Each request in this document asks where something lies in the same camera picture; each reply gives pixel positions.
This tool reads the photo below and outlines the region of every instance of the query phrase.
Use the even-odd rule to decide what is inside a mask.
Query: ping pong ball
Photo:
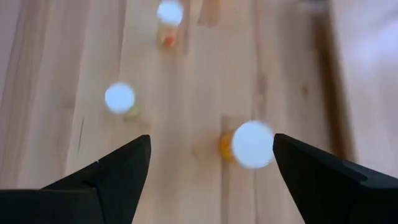
[[[261,121],[242,124],[232,138],[232,153],[235,159],[247,169],[258,169],[268,165],[274,153],[274,133]]]
[[[127,113],[135,100],[133,89],[124,82],[113,83],[105,92],[105,105],[114,114]]]
[[[177,0],[162,1],[157,9],[157,17],[165,24],[178,26],[182,22],[184,7]]]

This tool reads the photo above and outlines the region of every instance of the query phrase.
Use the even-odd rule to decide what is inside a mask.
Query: yellow cup
[[[272,161],[273,142],[271,127],[261,121],[248,121],[220,137],[219,151],[226,161],[237,161],[247,169],[259,169]]]
[[[137,103],[134,104],[134,106],[131,107],[129,111],[123,114],[123,117],[125,119],[130,119],[130,118],[135,118],[138,115],[138,106]]]
[[[225,133],[224,135],[222,135],[222,137],[220,138],[219,150],[220,150],[221,156],[229,162],[235,161],[234,155],[232,153],[232,147],[231,147],[233,135],[234,135],[234,131],[229,131],[229,132]]]
[[[159,45],[165,49],[171,49],[177,42],[178,27],[159,24]]]

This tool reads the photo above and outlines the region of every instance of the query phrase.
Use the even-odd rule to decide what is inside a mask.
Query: small cup
[[[131,86],[124,82],[113,83],[105,92],[105,105],[110,112],[132,118],[138,114],[136,94]]]
[[[260,121],[249,121],[220,138],[220,153],[227,161],[237,161],[247,169],[268,165],[273,157],[274,133]]]
[[[178,27],[182,22],[184,7],[177,0],[163,0],[157,9],[159,18],[158,39],[163,48],[170,49],[177,43]]]

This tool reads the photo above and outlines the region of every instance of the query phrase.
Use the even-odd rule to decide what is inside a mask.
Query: wooden floor
[[[225,164],[217,140],[260,119],[326,151],[331,125],[313,20],[294,0],[184,0],[176,51],[158,0],[0,0],[0,187],[43,187],[150,134],[134,223],[303,223],[276,163]],[[137,93],[124,122],[103,97]]]

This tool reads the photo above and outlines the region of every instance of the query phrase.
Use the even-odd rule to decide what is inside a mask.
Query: white ball
[[[270,127],[260,121],[249,121],[235,131],[232,152],[243,167],[258,169],[271,162],[273,144],[274,133]]]
[[[124,114],[134,106],[136,96],[129,84],[113,83],[105,92],[105,105],[114,114]]]
[[[162,1],[157,9],[157,17],[164,23],[178,26],[182,22],[184,7],[177,0]]]

